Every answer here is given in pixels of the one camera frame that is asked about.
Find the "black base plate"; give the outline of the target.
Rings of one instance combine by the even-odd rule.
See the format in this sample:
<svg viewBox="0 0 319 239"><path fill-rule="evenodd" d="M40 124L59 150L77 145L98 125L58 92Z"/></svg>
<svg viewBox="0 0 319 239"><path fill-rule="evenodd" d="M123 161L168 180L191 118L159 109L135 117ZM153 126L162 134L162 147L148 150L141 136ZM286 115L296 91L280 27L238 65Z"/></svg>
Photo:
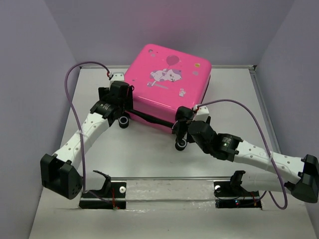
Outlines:
<svg viewBox="0 0 319 239"><path fill-rule="evenodd" d="M215 207L217 209L256 208L262 209L258 191L248 192L244 189L231 188L228 181L214 183Z"/></svg>
<svg viewBox="0 0 319 239"><path fill-rule="evenodd" d="M100 190L82 193L78 206L80 209L124 210L127 206L126 192L125 181L111 181Z"/></svg>

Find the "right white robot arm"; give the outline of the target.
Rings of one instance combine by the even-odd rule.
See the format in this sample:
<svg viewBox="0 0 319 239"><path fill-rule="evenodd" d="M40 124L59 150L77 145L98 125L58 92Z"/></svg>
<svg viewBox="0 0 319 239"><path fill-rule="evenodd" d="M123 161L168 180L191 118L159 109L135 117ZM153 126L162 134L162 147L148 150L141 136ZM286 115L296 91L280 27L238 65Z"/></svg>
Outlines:
<svg viewBox="0 0 319 239"><path fill-rule="evenodd" d="M205 154L216 159L247 164L267 172L248 174L244 170L236 171L229 182L229 189L234 195L241 195L245 191L284 189L300 201L318 202L319 162L313 155L307 154L301 158L267 152L240 137L216 133L208 120L178 120L172 132L176 134L175 145L178 150L187 143L195 142Z"/></svg>

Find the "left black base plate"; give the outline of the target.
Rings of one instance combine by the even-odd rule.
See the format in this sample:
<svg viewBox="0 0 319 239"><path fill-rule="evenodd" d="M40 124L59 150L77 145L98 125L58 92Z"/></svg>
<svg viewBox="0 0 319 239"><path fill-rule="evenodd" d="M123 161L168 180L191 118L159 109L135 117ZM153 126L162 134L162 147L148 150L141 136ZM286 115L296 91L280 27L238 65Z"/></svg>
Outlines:
<svg viewBox="0 0 319 239"><path fill-rule="evenodd" d="M125 181L111 181L100 190L82 193L78 206L80 209L124 210L127 206L126 192Z"/></svg>

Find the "pink hard-shell suitcase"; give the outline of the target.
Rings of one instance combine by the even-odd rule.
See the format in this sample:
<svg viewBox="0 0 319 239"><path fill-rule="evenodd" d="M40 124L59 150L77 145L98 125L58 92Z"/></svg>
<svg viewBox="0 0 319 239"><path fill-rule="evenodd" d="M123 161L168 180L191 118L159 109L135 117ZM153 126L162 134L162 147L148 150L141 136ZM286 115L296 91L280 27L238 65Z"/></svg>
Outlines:
<svg viewBox="0 0 319 239"><path fill-rule="evenodd" d="M209 85L211 63L204 58L155 44L145 45L125 72L134 86L128 116L169 134L179 119L192 119Z"/></svg>

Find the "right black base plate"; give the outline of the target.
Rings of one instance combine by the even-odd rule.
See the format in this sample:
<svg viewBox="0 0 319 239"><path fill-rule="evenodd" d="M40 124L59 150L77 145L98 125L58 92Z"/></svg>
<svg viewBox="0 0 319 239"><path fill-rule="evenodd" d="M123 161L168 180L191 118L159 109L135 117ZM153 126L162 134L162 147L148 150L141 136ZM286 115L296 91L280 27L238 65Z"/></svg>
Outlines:
<svg viewBox="0 0 319 239"><path fill-rule="evenodd" d="M231 188L228 181L214 183L215 207L217 209L256 208L262 209L258 191L248 192L244 189Z"/></svg>

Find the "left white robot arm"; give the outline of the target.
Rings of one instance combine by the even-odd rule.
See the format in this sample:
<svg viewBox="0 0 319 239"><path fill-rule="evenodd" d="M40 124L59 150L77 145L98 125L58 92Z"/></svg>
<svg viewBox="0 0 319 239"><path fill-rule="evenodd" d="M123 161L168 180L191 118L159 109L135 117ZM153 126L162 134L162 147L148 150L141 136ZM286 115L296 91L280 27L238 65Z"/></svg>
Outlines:
<svg viewBox="0 0 319 239"><path fill-rule="evenodd" d="M43 187L69 200L86 188L85 153L111 125L133 107L134 87L123 81L113 81L108 88L99 88L99 100L92 106L83 123L71 138L52 155L40 160Z"/></svg>

